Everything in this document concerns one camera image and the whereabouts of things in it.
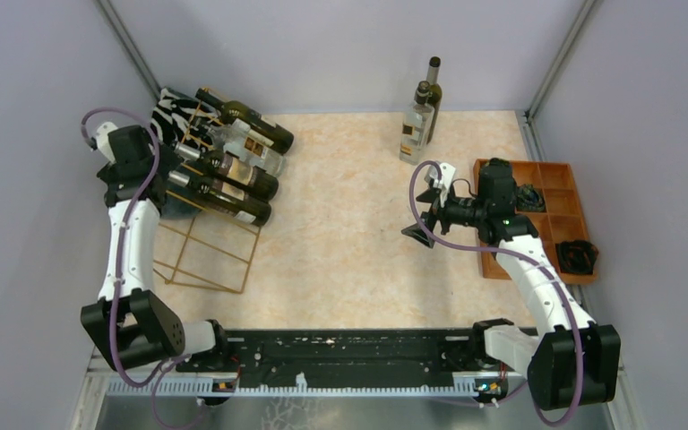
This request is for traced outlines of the clear glass liquor bottle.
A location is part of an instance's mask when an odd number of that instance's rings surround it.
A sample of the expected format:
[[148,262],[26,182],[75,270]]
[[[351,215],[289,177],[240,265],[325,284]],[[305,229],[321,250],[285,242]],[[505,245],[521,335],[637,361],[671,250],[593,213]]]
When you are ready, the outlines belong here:
[[244,123],[216,125],[204,120],[191,127],[190,135],[202,143],[206,151],[228,153],[271,176],[280,177],[283,173],[284,157],[255,138],[255,132],[249,132]]

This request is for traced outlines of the dark labelled wine bottle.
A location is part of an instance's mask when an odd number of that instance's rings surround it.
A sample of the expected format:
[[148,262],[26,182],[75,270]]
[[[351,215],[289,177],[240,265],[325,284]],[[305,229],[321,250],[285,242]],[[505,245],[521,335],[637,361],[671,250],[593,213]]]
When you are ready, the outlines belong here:
[[280,183],[275,176],[222,150],[200,151],[178,143],[175,153],[198,172],[228,182],[262,201],[269,202],[279,190]]

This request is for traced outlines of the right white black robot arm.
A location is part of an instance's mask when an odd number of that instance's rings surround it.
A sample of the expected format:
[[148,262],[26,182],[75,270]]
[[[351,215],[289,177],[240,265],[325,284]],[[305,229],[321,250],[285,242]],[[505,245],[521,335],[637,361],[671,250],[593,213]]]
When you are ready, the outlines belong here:
[[615,398],[621,338],[614,326],[599,324],[567,290],[546,254],[538,230],[517,210],[512,164],[491,159],[480,169],[477,192],[459,197],[455,168],[426,160],[410,178],[408,202],[415,224],[404,228],[427,247],[440,244],[454,226],[474,228],[479,245],[468,251],[492,256],[517,286],[536,322],[528,335],[509,322],[491,322],[469,343],[469,359],[480,369],[498,362],[525,376],[540,412],[564,409],[570,417],[582,405]]

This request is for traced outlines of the clear tall glass bottle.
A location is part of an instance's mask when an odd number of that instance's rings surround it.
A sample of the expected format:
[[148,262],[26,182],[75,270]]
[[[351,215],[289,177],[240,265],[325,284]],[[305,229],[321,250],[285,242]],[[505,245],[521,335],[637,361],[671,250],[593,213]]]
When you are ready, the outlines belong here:
[[434,107],[429,103],[431,95],[430,83],[419,82],[413,101],[403,116],[399,157],[410,165],[417,165],[420,162],[427,145],[434,119]]

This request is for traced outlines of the green bottle grey capsule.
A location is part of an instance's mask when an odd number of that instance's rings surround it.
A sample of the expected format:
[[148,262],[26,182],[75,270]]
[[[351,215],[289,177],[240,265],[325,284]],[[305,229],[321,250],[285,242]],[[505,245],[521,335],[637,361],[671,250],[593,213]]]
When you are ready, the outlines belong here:
[[439,56],[432,56],[428,63],[428,69],[426,73],[426,80],[429,83],[430,95],[427,100],[429,106],[434,109],[432,116],[432,123],[429,128],[427,135],[427,143],[430,144],[434,137],[434,129],[438,121],[438,114],[441,108],[443,90],[441,85],[438,83],[438,76],[441,67],[442,60]]

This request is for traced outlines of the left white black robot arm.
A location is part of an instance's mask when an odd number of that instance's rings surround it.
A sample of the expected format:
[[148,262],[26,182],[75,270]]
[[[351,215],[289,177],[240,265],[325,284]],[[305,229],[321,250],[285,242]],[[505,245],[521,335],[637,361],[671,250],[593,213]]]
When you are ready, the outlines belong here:
[[112,369],[124,371],[192,355],[212,371],[233,357],[227,334],[215,320],[184,323],[153,291],[153,251],[168,174],[178,160],[154,145],[140,125],[107,121],[90,139],[107,164],[98,178],[111,227],[106,274],[95,303],[81,323]]

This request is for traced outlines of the dark green wine bottle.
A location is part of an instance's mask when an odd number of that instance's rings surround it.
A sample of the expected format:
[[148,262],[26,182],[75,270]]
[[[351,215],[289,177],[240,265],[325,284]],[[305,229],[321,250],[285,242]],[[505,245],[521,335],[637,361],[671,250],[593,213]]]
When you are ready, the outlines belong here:
[[195,97],[214,108],[222,123],[233,124],[236,120],[241,120],[249,125],[253,132],[265,139],[269,148],[279,154],[284,155],[291,149],[295,140],[292,132],[243,102],[238,100],[223,101],[206,88],[199,89]]

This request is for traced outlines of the olive green wine bottle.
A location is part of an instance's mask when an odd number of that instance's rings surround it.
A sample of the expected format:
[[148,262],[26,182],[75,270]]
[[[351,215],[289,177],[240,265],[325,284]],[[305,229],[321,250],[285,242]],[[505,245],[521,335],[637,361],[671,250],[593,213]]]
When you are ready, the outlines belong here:
[[219,179],[188,176],[173,170],[168,180],[189,191],[188,201],[245,224],[262,227],[271,217],[272,208],[267,202]]

